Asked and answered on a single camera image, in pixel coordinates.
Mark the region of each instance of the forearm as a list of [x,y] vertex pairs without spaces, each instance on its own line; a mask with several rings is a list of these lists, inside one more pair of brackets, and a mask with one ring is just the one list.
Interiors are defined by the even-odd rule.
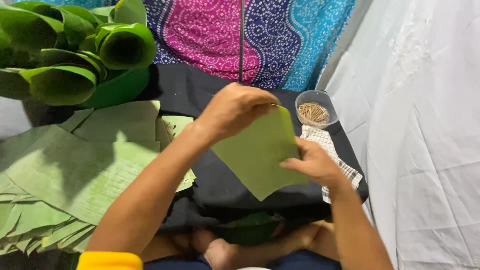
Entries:
[[336,244],[345,270],[393,269],[378,232],[361,207],[361,200],[351,182],[343,175],[338,184],[329,187]]
[[188,125],[108,208],[87,251],[141,254],[162,224],[180,181],[211,143],[197,126]]

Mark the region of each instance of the white curtain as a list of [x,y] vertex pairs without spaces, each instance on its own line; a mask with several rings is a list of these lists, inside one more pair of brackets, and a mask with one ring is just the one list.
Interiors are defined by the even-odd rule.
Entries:
[[392,262],[478,268],[480,1],[357,0],[355,12],[318,88],[340,104]]

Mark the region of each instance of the checkered cloth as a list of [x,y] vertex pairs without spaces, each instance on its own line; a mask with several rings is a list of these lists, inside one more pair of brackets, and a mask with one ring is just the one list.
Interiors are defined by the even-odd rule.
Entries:
[[[301,136],[300,138],[307,141],[319,143],[328,155],[338,164],[343,174],[352,181],[352,186],[355,190],[358,189],[362,175],[355,170],[354,168],[348,166],[343,160],[338,157],[338,154],[335,151],[335,146],[333,144],[330,134],[316,127],[304,125],[301,127]],[[323,199],[326,203],[332,203],[330,200],[328,188],[322,187]]]

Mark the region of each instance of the hand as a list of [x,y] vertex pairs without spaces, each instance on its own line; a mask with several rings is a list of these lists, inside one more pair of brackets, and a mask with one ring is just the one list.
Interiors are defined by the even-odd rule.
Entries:
[[280,101],[268,91],[232,83],[212,98],[194,123],[209,134],[214,144],[238,134],[268,113],[270,103],[280,105]]
[[316,142],[295,137],[300,150],[298,159],[288,159],[280,163],[280,167],[295,170],[308,175],[320,185],[331,187],[344,178],[339,166],[328,156]]

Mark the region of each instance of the blue bandhani fabric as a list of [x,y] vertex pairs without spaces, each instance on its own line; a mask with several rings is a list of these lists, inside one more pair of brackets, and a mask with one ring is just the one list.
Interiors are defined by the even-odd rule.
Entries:
[[[88,9],[117,0],[44,0]],[[231,81],[239,76],[240,0],[144,0],[157,41],[154,63],[185,62]],[[243,82],[315,89],[355,0],[245,0]]]

